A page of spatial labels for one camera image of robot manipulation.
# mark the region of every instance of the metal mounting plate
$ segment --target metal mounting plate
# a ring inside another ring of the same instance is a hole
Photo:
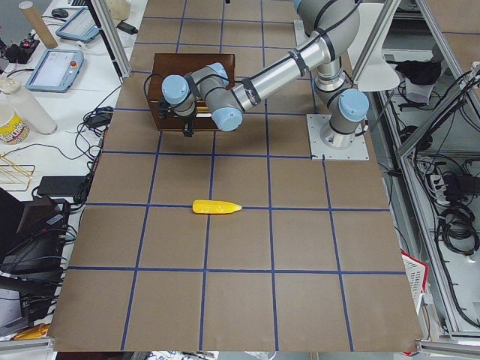
[[[310,137],[310,152],[312,160],[342,160],[342,161],[367,161],[368,150],[363,135],[357,136],[352,144],[345,149],[335,149],[327,146],[320,139],[320,130],[322,126],[330,120],[330,115],[308,114],[308,136]],[[359,125],[357,133],[362,131]]]

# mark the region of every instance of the robotic arm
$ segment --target robotic arm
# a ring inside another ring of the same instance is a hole
[[[172,111],[186,119],[196,115],[195,101],[203,98],[218,128],[232,131],[242,123],[242,113],[317,68],[315,92],[332,113],[322,139],[334,148],[345,148],[369,106],[363,93],[350,88],[340,62],[359,30],[360,2],[295,0],[309,40],[230,90],[225,89],[229,80],[224,67],[216,63],[186,76],[168,76],[162,83],[163,96]]]

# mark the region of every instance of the computer mouse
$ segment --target computer mouse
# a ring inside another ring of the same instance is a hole
[[[68,11],[65,9],[57,8],[52,10],[53,17],[59,17],[60,19],[68,17]]]

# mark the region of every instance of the yellow object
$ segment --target yellow object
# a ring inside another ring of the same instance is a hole
[[[15,109],[9,103],[0,102],[0,140],[8,145],[18,144],[29,135],[29,131]]]
[[[50,325],[48,324],[39,324],[34,326],[33,328],[28,328],[16,334],[13,339],[14,340],[30,340],[30,339],[37,339],[41,338],[42,336],[46,335],[48,332]]]
[[[232,214],[242,207],[230,201],[197,199],[193,201],[192,209],[197,214]]]

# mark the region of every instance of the blue joint cover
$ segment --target blue joint cover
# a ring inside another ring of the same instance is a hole
[[[297,14],[299,13],[299,6],[302,2],[303,2],[303,0],[295,0],[293,2],[293,6],[295,7],[295,11],[296,11]]]
[[[354,88],[342,92],[338,100],[340,112],[351,122],[360,122],[365,119],[369,106],[367,95]]]
[[[215,73],[220,75],[221,77],[228,79],[228,75],[227,75],[227,72],[225,71],[225,67],[220,62],[215,62],[214,64],[207,65],[207,66],[211,68]],[[228,85],[227,80],[222,79],[222,82],[223,82],[223,86]]]
[[[211,118],[222,131],[233,131],[242,123],[242,112],[235,107],[216,109]]]
[[[188,96],[188,83],[183,76],[169,75],[162,82],[162,94],[169,104],[180,104]]]

